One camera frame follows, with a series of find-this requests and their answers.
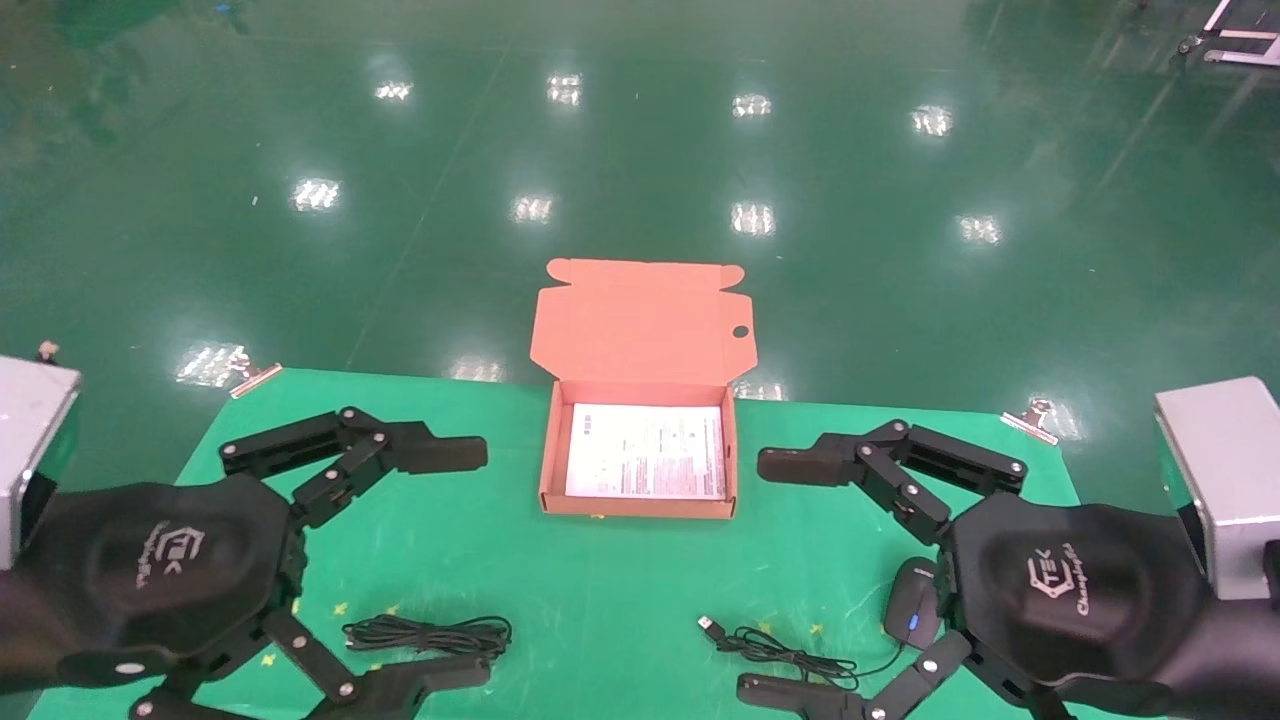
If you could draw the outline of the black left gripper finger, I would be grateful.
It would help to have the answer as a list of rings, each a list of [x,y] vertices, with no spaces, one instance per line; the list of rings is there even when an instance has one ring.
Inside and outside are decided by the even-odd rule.
[[[259,480],[324,462],[291,502],[296,525],[319,528],[393,471],[475,471],[486,465],[488,448],[480,436],[438,437],[425,421],[383,421],[343,407],[229,441],[220,459],[227,475]]]

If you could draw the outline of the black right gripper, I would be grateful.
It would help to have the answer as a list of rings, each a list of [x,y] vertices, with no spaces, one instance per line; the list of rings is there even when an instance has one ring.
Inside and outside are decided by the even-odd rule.
[[[1033,719],[1070,719],[1059,689],[1155,682],[1206,601],[1179,520],[1033,503],[1018,496],[1024,461],[902,419],[864,434],[823,433],[809,448],[764,447],[756,473],[781,484],[855,486],[922,544],[940,543],[940,612],[952,630],[870,698],[748,673],[737,680],[746,705],[801,719],[906,719],[965,667]],[[952,523],[918,474],[988,498]]]

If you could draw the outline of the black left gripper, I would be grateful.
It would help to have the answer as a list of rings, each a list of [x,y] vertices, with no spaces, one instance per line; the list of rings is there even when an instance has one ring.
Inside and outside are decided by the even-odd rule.
[[[413,719],[430,694],[479,687],[492,665],[453,656],[360,676],[289,610],[305,537],[283,496],[250,477],[56,495],[3,573],[3,693],[113,688],[165,676],[132,719],[244,719],[195,702],[232,647],[270,641],[320,689],[307,719]]]

